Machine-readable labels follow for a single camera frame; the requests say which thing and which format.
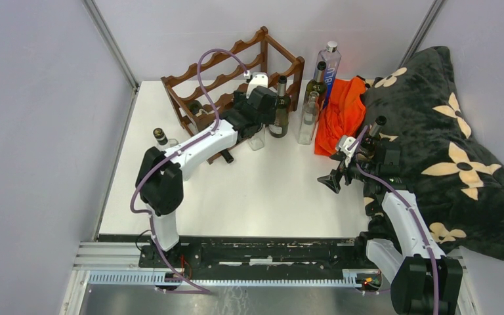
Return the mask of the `clear square bottle black cap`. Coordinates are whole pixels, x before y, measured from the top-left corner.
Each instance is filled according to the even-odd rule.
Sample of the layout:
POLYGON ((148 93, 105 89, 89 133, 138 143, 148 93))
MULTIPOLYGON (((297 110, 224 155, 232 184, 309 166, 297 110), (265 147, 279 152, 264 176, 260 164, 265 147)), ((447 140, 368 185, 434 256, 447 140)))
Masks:
POLYGON ((168 138, 162 128, 155 128, 152 133, 156 140, 156 148, 159 151, 166 151, 168 148, 179 145, 179 141, 175 138, 168 138))

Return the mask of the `dark wine bottle silver neck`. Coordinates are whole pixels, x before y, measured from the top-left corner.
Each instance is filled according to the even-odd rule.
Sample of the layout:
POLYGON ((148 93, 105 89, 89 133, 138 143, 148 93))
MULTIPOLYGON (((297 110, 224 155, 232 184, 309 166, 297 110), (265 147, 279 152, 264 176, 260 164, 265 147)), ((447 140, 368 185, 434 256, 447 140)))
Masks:
POLYGON ((326 67, 327 64, 325 61, 319 61, 317 63, 316 70, 314 72, 314 77, 306 85, 303 102, 308 101, 311 92, 317 92, 319 94, 318 105, 322 107, 327 93, 327 85, 324 81, 326 67))

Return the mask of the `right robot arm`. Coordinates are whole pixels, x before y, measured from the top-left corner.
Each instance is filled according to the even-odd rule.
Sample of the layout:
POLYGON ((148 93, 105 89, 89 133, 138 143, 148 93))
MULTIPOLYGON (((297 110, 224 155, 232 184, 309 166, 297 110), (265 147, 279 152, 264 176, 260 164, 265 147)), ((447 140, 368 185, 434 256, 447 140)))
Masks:
POLYGON ((341 181, 362 181, 376 195, 398 245, 384 238, 367 240, 353 249, 354 262, 362 268, 378 267, 390 283, 397 314, 455 314, 463 268, 433 240, 413 188, 400 176, 400 147, 379 142, 375 153, 362 161, 361 144, 352 136, 342 137, 333 156, 339 166, 318 182, 339 193, 341 181))

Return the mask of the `blue square glass bottle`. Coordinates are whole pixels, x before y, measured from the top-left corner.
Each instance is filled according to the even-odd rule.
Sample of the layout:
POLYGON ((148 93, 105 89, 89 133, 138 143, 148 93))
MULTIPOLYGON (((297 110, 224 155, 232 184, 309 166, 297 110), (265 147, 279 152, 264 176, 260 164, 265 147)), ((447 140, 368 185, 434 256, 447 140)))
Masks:
POLYGON ((329 97, 339 69, 339 63, 341 61, 341 53, 338 51, 337 47, 338 43, 336 41, 328 41, 325 49, 318 52, 317 62, 323 61, 326 63, 323 80, 327 86, 327 91, 322 106, 323 109, 325 109, 329 103, 329 97))

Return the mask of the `small clear glass bottle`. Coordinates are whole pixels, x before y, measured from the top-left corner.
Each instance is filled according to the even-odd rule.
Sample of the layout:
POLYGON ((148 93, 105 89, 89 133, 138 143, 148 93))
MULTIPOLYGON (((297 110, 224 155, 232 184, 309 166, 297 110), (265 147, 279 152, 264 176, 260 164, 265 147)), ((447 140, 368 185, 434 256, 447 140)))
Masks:
POLYGON ((301 125, 297 139, 297 142, 301 145, 309 145, 312 142, 319 114, 318 99, 319 93, 312 91, 303 104, 301 125))

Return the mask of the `tall clear glass bottle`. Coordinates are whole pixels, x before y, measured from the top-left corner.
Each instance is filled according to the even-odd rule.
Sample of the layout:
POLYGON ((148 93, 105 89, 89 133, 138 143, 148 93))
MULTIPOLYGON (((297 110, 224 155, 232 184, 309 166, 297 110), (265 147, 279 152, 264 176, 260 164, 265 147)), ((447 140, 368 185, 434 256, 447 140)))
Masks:
POLYGON ((256 132, 249 140, 249 147, 252 151, 258 151, 265 146, 265 129, 256 132))

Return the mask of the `dark wine bottle brown label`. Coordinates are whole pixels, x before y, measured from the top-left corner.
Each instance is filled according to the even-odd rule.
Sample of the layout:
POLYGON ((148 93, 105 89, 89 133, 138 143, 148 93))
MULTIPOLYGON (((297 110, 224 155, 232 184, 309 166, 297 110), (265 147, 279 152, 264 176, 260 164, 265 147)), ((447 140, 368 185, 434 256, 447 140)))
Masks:
POLYGON ((376 149, 377 142, 380 139, 381 129, 386 125, 387 118, 383 115, 379 115, 376 117, 374 124, 371 125, 363 140, 361 142, 360 149, 363 153, 367 155, 372 155, 376 149))

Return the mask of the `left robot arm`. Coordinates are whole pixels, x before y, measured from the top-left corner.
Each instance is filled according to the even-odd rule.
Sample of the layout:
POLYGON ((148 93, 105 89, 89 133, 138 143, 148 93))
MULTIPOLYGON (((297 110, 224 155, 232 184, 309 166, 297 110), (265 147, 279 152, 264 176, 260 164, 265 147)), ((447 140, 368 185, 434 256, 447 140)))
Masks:
POLYGON ((150 215, 153 240, 158 245, 154 257, 162 266, 172 267, 180 259, 175 211, 184 198, 183 182, 215 154, 273 123, 275 107, 276 93, 267 87, 255 87, 250 93, 236 91, 233 107, 223 111, 219 121, 174 147, 151 147, 145 152, 131 203, 140 198, 146 206, 143 211, 150 215))

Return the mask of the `dark green wine bottle labelled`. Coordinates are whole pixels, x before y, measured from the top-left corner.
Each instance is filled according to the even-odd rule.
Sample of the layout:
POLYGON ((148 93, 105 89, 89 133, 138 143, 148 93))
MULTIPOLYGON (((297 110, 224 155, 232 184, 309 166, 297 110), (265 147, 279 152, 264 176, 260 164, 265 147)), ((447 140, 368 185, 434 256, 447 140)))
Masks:
MULTIPOLYGON (((198 122, 196 123, 197 131, 202 131, 213 124, 214 118, 209 116, 210 113, 205 110, 199 100, 190 101, 187 107, 190 112, 198 118, 198 122)), ((219 155, 227 164, 231 164, 234 161, 234 157, 230 154, 228 149, 220 151, 219 155)))

